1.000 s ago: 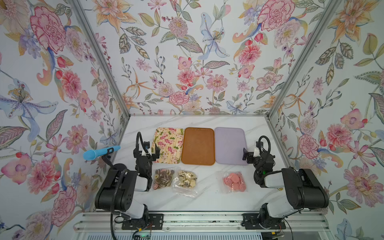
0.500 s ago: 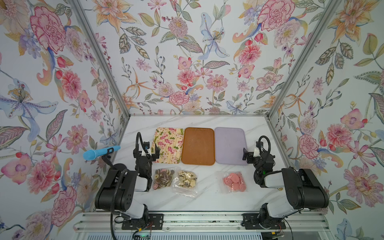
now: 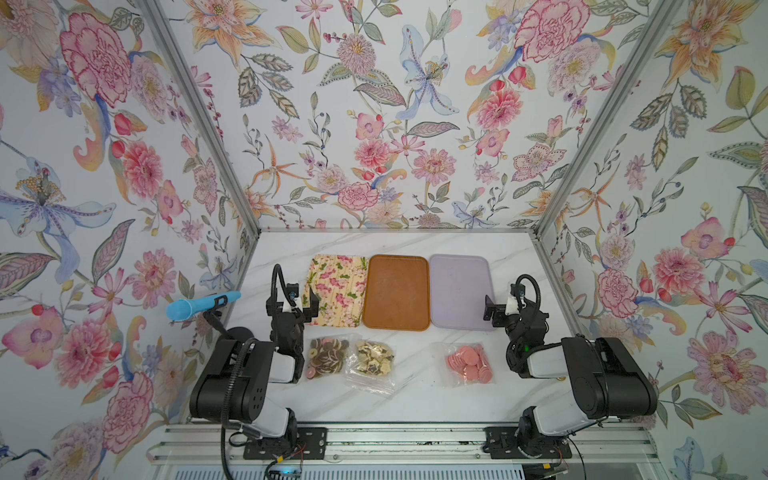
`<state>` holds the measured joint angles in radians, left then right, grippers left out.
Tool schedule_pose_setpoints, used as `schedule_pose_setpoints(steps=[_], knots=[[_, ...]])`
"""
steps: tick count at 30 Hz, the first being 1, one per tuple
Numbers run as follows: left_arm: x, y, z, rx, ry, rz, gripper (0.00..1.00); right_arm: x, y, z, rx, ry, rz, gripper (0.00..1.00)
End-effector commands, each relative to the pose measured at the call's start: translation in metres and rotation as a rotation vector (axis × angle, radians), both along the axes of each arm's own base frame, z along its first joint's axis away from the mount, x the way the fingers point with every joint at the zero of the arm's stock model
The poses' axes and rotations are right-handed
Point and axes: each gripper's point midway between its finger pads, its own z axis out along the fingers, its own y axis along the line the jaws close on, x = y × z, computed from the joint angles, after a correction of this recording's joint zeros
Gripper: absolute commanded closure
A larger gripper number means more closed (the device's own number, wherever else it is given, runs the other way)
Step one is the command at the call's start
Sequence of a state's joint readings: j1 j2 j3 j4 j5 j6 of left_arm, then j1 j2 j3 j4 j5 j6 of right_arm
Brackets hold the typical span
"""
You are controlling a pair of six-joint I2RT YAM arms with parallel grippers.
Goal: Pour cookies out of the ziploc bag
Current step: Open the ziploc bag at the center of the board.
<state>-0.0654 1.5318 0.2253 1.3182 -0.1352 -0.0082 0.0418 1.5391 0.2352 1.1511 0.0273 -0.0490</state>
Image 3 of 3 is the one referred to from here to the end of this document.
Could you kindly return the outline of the bag of pink cookies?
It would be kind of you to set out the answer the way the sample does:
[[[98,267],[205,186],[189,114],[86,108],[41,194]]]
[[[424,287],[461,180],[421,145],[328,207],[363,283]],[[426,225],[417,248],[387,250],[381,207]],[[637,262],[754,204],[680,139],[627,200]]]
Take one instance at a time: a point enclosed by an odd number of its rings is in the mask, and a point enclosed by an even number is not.
[[[446,387],[474,384],[486,385],[494,381],[493,369],[481,343],[433,345],[440,380]]]

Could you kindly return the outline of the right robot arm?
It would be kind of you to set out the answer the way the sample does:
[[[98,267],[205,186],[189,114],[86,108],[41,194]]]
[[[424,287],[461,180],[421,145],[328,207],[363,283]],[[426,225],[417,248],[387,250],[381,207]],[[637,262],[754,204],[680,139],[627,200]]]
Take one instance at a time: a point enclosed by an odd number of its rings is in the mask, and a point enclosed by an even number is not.
[[[486,428],[483,450],[492,458],[568,458],[568,439],[577,432],[609,418],[656,412],[656,388],[621,340],[577,335],[547,343],[548,315],[525,298],[501,305],[486,297],[483,320],[507,334],[507,366],[520,378],[569,382],[565,391],[526,407],[515,425]]]

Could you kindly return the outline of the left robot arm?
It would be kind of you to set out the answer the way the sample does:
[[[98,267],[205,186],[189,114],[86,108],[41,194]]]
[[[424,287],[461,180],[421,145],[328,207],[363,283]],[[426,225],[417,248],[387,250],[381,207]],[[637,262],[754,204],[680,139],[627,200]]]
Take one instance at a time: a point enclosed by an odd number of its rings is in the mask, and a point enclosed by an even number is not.
[[[237,429],[264,447],[291,449],[299,437],[295,413],[269,400],[267,389],[299,380],[304,326],[318,316],[320,299],[311,293],[307,308],[285,310],[282,302],[270,297],[270,338],[258,340],[245,327],[226,329],[221,323],[222,309],[239,297],[230,292],[193,302],[220,338],[192,390],[190,414]]]

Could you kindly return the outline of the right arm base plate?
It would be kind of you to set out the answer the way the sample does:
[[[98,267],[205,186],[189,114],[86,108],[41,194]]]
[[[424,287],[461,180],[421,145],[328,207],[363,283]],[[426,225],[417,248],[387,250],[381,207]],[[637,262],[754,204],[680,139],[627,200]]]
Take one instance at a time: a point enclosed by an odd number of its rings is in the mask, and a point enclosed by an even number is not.
[[[517,426],[486,427],[483,451],[494,460],[571,459],[572,451],[564,437],[551,437],[537,430],[521,432]]]

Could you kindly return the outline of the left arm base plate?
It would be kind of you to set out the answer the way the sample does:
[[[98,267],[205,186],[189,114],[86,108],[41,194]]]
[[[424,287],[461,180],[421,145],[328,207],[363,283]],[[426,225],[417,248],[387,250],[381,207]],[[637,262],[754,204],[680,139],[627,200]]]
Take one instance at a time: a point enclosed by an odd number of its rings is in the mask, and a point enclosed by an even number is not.
[[[249,440],[245,447],[245,460],[275,460],[289,456],[304,460],[323,460],[328,444],[328,429],[324,427],[299,427],[288,430],[279,438]]]

